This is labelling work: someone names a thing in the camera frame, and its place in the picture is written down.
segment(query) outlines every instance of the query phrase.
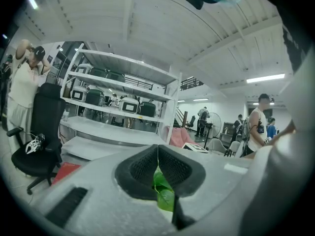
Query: white floor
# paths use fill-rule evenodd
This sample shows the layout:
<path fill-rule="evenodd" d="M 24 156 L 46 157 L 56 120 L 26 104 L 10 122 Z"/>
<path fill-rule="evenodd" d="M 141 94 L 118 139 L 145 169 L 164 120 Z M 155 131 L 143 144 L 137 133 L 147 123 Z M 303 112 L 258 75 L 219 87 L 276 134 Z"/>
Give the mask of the white floor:
<path fill-rule="evenodd" d="M 47 181 L 43 181 L 32 188 L 32 195 L 26 193 L 27 186 L 35 180 L 35 177 L 25 177 L 22 172 L 16 170 L 11 161 L 10 146 L 6 132 L 0 126 L 0 172 L 7 187 L 13 195 L 32 205 L 40 197 L 43 190 L 49 188 Z"/>

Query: black mesh cover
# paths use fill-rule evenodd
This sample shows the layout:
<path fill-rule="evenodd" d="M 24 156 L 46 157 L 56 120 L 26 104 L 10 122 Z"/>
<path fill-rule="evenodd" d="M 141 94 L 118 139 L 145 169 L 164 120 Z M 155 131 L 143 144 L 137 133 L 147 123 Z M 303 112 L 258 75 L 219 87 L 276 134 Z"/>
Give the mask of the black mesh cover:
<path fill-rule="evenodd" d="M 158 147 L 158 161 L 163 175 L 178 197 L 195 193 L 206 177 L 201 164 L 164 145 Z"/>
<path fill-rule="evenodd" d="M 115 178 L 120 187 L 131 197 L 156 200 L 152 189 L 153 174 L 158 167 L 158 146 L 150 148 L 126 159 L 115 170 Z"/>

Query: black cap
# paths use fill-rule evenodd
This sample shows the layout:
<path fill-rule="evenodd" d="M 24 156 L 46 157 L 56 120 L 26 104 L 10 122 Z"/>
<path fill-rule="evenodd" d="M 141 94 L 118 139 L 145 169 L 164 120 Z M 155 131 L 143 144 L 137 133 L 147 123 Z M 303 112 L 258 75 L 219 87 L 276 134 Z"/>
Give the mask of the black cap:
<path fill-rule="evenodd" d="M 34 49 L 34 56 L 38 61 L 42 61 L 45 56 L 45 50 L 42 46 L 37 46 Z"/>
<path fill-rule="evenodd" d="M 270 97 L 266 93 L 260 95 L 260 97 L 258 98 L 258 102 L 260 102 L 261 99 L 268 99 L 270 101 Z"/>

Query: pink cloth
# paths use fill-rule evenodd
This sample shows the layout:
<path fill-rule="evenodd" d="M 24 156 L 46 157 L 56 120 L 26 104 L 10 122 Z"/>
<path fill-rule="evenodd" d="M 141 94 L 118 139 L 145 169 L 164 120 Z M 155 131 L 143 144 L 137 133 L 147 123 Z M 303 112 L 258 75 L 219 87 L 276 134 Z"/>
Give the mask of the pink cloth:
<path fill-rule="evenodd" d="M 185 128 L 173 128 L 169 144 L 181 148 L 185 143 L 197 144 L 190 138 Z"/>

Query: metal shelving unit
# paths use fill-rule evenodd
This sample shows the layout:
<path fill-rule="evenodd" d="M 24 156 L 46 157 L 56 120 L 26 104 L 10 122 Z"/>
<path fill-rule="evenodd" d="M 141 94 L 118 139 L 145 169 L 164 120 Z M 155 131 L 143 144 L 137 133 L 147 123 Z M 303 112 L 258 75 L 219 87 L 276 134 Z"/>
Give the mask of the metal shelving unit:
<path fill-rule="evenodd" d="M 160 115 L 158 117 L 148 117 L 141 116 L 139 114 L 123 112 L 120 111 L 118 108 L 112 106 L 111 107 L 95 106 L 85 102 L 63 97 L 63 99 L 66 102 L 76 105 L 77 110 L 78 107 L 81 106 L 84 108 L 108 113 L 111 116 L 122 116 L 128 118 L 137 118 L 148 121 L 154 121 L 157 122 L 157 129 L 155 133 L 140 130 L 132 130 L 104 124 L 79 116 L 71 117 L 68 119 L 68 121 L 61 120 L 61 125 L 78 131 L 79 133 L 84 133 L 90 136 L 99 137 L 101 139 L 110 140 L 111 143 L 114 142 L 117 144 L 120 143 L 135 144 L 137 146 L 149 144 L 168 144 L 172 133 L 175 110 L 177 107 L 178 93 L 181 83 L 181 73 L 179 73 L 179 76 L 176 77 L 171 73 L 168 73 L 157 67 L 145 64 L 141 61 L 115 55 L 112 53 L 105 53 L 94 50 L 84 50 L 82 49 L 83 46 L 84 45 L 82 44 L 80 48 L 78 48 L 76 54 L 74 55 L 68 67 L 62 85 L 61 97 L 63 97 L 67 83 L 71 82 L 72 80 L 79 80 L 87 85 L 113 89 L 127 94 L 152 99 L 154 101 L 160 101 L 162 102 Z M 90 64 L 94 67 L 98 68 L 104 67 L 105 69 L 111 70 L 113 72 L 135 77 L 135 79 L 140 78 L 145 81 L 158 84 L 165 88 L 164 93 L 161 93 L 160 91 L 149 90 L 143 87 L 138 87 L 136 85 L 131 85 L 128 83 L 118 82 L 115 80 L 110 80 L 89 74 L 73 72 L 71 71 L 71 69 L 79 53 L 83 53 L 90 62 Z M 80 156 L 86 159 L 93 158 L 93 156 L 91 157 L 91 155 L 88 155 L 88 151 L 84 152 L 84 150 L 79 149 L 78 146 L 74 148 L 75 141 L 73 139 L 65 143 L 64 145 L 65 148 L 72 148 L 67 149 L 68 153 L 72 153 L 76 156 Z M 91 146 L 91 149 L 97 151 L 97 156 L 95 156 L 95 158 L 101 157 L 101 155 L 99 154 L 101 153 L 101 149 L 99 149 L 100 144 L 90 141 L 91 140 L 89 139 L 83 140 L 82 138 L 80 140 L 80 143 L 84 144 L 86 142 Z"/>

